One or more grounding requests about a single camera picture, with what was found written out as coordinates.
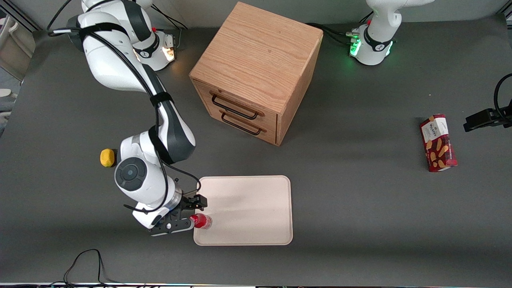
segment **green light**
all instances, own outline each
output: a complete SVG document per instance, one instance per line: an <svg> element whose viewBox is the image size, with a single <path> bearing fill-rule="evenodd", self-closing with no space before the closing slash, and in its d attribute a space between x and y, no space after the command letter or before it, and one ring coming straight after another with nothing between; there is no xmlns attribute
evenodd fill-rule
<svg viewBox="0 0 512 288"><path fill-rule="evenodd" d="M391 41L391 43L389 43L389 48L388 48L388 51L386 52L386 56L389 55L389 52L391 51L391 46L393 46L393 41Z"/></svg>
<svg viewBox="0 0 512 288"><path fill-rule="evenodd" d="M350 48L350 54L352 54L352 56L356 56L359 51L359 47L361 47L360 39L358 39L354 44L352 44L352 47Z"/></svg>

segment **drawer handle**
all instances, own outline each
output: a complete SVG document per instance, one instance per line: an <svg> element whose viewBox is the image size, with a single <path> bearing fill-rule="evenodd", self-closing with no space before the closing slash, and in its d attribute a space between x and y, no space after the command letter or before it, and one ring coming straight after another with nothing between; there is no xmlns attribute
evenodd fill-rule
<svg viewBox="0 0 512 288"><path fill-rule="evenodd" d="M249 120L254 120L254 119L256 119L256 117L257 117L257 115L258 115L258 113L257 113L257 112L255 112L253 116L245 115L244 113L242 113L242 112L238 112L237 110L234 110L234 109L231 109L230 107L228 107L228 106L226 106L226 105L222 105L222 104L220 104L219 102L215 102L215 99L217 99L217 95L216 95L216 94L213 94L213 93L211 93L211 94L213 95L213 97L211 98L211 101L212 101L215 105L219 106L220 108L224 108L224 109L226 109L227 111L229 111L229 112L231 112L231 113L234 113L234 114L236 114L236 115L238 115L238 116L240 116L240 117L244 117L245 119L249 119Z"/></svg>
<svg viewBox="0 0 512 288"><path fill-rule="evenodd" d="M235 128L238 128L238 129L240 129L240 130L242 130L244 132L247 132L247 133L249 133L251 135L254 135L254 136L257 136L257 135L259 135L261 133L261 128L259 128L258 131L253 132L253 131L251 131L249 129L245 129L244 127L242 127L240 125L237 125L237 124L235 124L235 123L233 123L231 121L228 121L228 120L224 119L224 116L226 116L226 113L222 113L222 116L221 116L222 121L224 121L225 123L227 123L227 124L229 124L229 125L231 125L231 126L233 126Z"/></svg>

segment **table surface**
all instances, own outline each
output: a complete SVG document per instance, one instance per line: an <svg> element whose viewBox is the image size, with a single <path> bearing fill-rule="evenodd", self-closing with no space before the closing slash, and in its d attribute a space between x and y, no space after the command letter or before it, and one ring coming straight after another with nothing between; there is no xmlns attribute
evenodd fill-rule
<svg viewBox="0 0 512 288"><path fill-rule="evenodd" d="M376 67L325 37L281 147L203 107L188 73L215 32L184 31L177 61L158 72L197 140L176 166L200 177L288 176L293 241L150 237L99 163L102 149L153 124L147 96L103 87L65 37L40 37L0 140L0 282L59 280L80 251L98 248L124 282L512 286L512 130L462 127L512 71L503 16L403 24ZM511 92L504 84L502 105ZM447 115L459 161L442 173L427 171L418 127L435 113ZM84 255L70 280L94 282L95 257Z"/></svg>

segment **white tray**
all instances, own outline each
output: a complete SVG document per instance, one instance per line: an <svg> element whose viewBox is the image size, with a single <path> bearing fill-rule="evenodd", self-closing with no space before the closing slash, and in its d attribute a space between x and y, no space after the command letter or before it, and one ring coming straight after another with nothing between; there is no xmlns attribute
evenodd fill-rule
<svg viewBox="0 0 512 288"><path fill-rule="evenodd" d="M209 229L195 229L200 246L287 245L293 238L291 188L286 176L203 177Z"/></svg>

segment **yellow ball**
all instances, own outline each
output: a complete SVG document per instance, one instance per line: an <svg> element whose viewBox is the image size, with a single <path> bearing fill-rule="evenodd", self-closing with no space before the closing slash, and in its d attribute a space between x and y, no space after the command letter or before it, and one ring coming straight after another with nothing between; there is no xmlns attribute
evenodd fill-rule
<svg viewBox="0 0 512 288"><path fill-rule="evenodd" d="M99 155L99 161L105 167L112 167L116 163L116 155L112 149L103 149Z"/></svg>

